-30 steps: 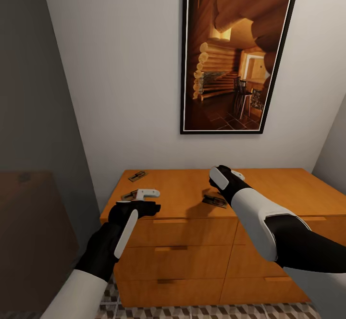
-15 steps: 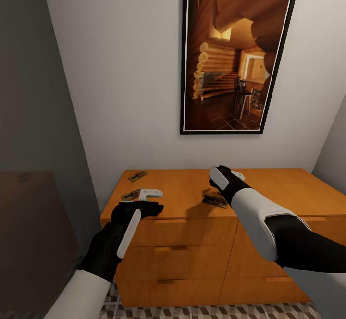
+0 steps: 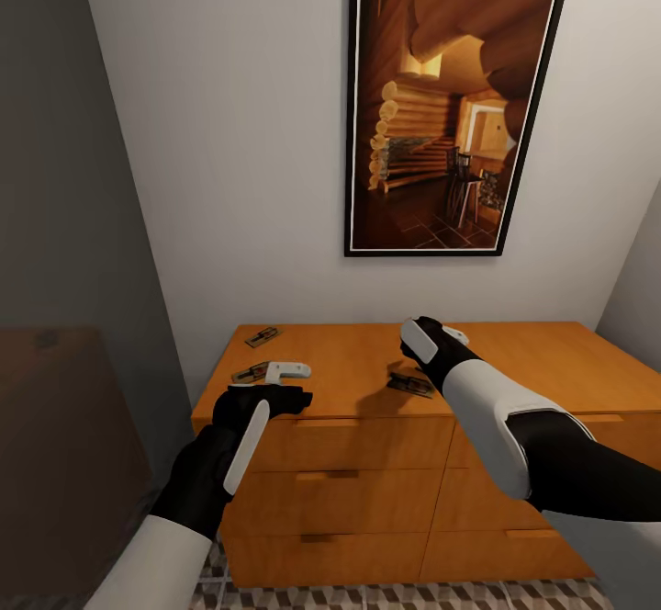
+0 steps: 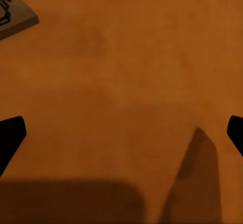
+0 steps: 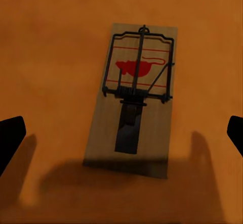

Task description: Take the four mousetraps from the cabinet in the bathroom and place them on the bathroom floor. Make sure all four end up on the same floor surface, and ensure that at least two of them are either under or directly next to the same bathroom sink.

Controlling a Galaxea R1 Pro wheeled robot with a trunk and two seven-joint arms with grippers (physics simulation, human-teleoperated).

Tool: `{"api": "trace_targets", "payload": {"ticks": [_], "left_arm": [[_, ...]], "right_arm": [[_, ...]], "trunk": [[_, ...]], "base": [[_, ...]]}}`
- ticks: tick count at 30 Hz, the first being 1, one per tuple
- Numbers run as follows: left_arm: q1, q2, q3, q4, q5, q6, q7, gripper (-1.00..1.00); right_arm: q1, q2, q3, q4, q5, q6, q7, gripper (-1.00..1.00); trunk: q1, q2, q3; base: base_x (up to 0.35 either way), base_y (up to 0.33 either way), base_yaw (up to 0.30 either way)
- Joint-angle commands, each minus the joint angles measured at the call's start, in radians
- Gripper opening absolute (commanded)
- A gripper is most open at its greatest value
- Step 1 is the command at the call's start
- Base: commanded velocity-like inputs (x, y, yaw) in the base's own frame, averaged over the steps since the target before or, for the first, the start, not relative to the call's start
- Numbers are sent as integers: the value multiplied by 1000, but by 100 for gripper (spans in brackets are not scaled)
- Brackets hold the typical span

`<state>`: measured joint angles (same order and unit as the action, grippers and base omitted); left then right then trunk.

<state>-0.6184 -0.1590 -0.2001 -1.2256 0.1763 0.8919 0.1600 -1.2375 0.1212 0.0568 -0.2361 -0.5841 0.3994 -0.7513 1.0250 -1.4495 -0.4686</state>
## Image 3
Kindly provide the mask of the mousetrap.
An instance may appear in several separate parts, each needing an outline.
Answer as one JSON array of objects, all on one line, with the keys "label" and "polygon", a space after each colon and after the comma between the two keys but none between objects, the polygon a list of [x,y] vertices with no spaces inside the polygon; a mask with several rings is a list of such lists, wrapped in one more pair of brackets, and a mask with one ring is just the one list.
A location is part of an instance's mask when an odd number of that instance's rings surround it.
[{"label": "mousetrap", "polygon": [[404,390],[405,392],[410,392],[410,394],[415,394],[416,396],[432,399],[434,384],[425,381],[425,379],[411,378],[409,376],[390,372],[387,387]]},{"label": "mousetrap", "polygon": [[269,366],[269,361],[264,361],[260,365],[255,367],[247,368],[236,374],[232,374],[232,379],[234,384],[255,384],[259,381],[263,381],[267,375],[267,369]]},{"label": "mousetrap", "polygon": [[245,344],[255,349],[256,347],[259,347],[259,345],[266,344],[266,342],[270,342],[270,340],[276,338],[281,333],[282,333],[281,331],[279,331],[278,329],[272,326],[261,331],[252,338],[245,340],[244,342]]}]

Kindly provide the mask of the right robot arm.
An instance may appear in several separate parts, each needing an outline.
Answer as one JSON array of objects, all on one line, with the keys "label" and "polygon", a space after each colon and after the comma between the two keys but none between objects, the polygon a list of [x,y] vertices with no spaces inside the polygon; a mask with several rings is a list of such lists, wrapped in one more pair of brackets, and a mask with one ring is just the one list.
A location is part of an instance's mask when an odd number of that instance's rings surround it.
[{"label": "right robot arm", "polygon": [[400,338],[498,489],[532,504],[629,610],[661,610],[661,471],[597,443],[471,352],[463,332],[419,317]]}]

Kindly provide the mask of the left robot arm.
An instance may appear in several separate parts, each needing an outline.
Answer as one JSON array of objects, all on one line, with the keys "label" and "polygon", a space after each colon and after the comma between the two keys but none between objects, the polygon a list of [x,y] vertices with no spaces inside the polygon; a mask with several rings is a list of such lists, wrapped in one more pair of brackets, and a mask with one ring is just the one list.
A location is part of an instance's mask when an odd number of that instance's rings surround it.
[{"label": "left robot arm", "polygon": [[310,377],[309,365],[269,361],[264,383],[227,387],[212,425],[181,450],[168,485],[82,610],[189,609],[225,504],[267,422],[300,414],[312,402],[313,392],[284,386],[282,378]]}]

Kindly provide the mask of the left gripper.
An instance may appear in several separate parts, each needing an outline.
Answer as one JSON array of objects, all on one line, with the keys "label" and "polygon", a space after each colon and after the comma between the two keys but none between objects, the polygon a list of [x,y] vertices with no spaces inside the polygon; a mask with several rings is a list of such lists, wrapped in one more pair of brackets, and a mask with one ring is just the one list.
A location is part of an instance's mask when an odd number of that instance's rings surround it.
[{"label": "left gripper", "polygon": [[270,384],[267,389],[273,390],[277,399],[277,409],[274,418],[278,414],[300,414],[304,407],[308,407],[313,399],[313,392],[304,392],[302,387],[279,386]]}]

